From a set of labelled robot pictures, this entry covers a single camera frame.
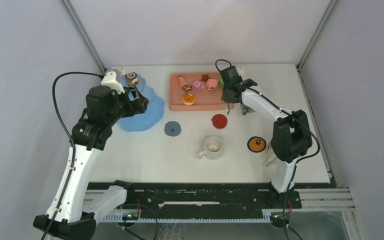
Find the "mug handle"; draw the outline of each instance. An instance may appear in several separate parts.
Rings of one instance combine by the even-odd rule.
[[[198,153],[198,158],[199,158],[199,159],[204,158],[204,157],[205,157],[205,156],[204,156],[205,153],[206,153],[205,151],[200,151],[200,152]]]

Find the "white wall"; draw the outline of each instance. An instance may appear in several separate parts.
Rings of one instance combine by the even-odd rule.
[[[339,1],[303,74],[339,181],[384,239],[384,1]]]
[[[106,66],[295,63],[329,0],[72,0]]]
[[[0,240],[40,239],[33,228],[61,180],[69,141],[52,105],[54,78],[98,72],[59,1],[0,0]],[[69,129],[99,80],[68,76],[57,86]]]

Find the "pink tray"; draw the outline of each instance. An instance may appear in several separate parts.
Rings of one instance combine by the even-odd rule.
[[[171,111],[215,111],[225,110],[226,103],[222,102],[223,88],[217,86],[214,90],[207,90],[207,84],[204,83],[204,89],[201,92],[195,90],[187,93],[193,94],[196,97],[195,104],[185,105],[182,102],[182,96],[186,93],[178,86],[178,77],[183,77],[185,82],[192,84],[196,80],[201,80],[203,75],[209,75],[211,79],[219,79],[219,72],[190,72],[190,73],[172,73],[170,75],[170,100],[168,107]]]

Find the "toy swirl candy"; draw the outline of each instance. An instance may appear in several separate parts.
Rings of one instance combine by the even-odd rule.
[[[138,79],[138,74],[136,72],[131,72],[125,75],[125,80],[128,84],[140,84],[141,81]]]
[[[204,84],[201,81],[196,80],[192,83],[192,89],[200,93],[204,89]]]
[[[219,84],[219,80],[214,78],[208,79],[208,81],[206,82],[207,90],[213,90],[217,88],[218,84]]]

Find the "red round coaster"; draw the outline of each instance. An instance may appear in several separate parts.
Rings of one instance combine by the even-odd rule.
[[[223,114],[216,114],[212,117],[212,125],[216,129],[224,129],[228,124],[228,118]]]

